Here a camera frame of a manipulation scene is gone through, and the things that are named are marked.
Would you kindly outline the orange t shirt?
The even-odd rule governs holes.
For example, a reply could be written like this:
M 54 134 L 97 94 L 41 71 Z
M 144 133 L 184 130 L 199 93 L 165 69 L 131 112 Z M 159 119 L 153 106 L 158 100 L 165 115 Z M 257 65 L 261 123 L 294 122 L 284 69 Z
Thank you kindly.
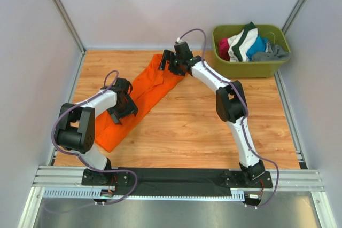
M 96 117 L 95 142 L 107 152 L 114 150 L 144 116 L 184 79 L 167 69 L 159 70 L 161 59 L 161 54 L 155 54 L 148 66 L 133 81 L 131 98 L 138 108 L 137 115 L 124 117 L 121 125 L 115 124 L 108 112 Z

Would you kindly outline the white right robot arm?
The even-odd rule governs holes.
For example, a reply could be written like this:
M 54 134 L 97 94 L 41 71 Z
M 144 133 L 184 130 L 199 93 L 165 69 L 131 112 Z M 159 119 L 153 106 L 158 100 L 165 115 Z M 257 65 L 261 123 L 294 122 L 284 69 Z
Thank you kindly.
M 247 187 L 257 184 L 266 169 L 249 132 L 248 108 L 242 84 L 223 77 L 201 56 L 194 56 L 187 42 L 175 44 L 174 51 L 164 50 L 158 69 L 167 69 L 178 76 L 189 74 L 215 93 L 216 113 L 230 128 L 238 148 L 240 180 Z

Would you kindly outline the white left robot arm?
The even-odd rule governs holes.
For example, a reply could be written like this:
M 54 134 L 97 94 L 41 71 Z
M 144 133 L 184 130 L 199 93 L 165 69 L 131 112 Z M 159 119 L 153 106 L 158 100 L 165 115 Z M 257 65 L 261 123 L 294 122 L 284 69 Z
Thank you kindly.
M 132 90 L 128 80 L 118 78 L 83 102 L 61 106 L 52 129 L 53 143 L 58 151 L 73 155 L 88 166 L 83 172 L 82 185 L 115 184 L 116 175 L 111 172 L 110 160 L 95 145 L 95 119 L 105 113 L 114 124 L 121 125 L 122 118 L 136 115 L 138 108 L 130 96 Z

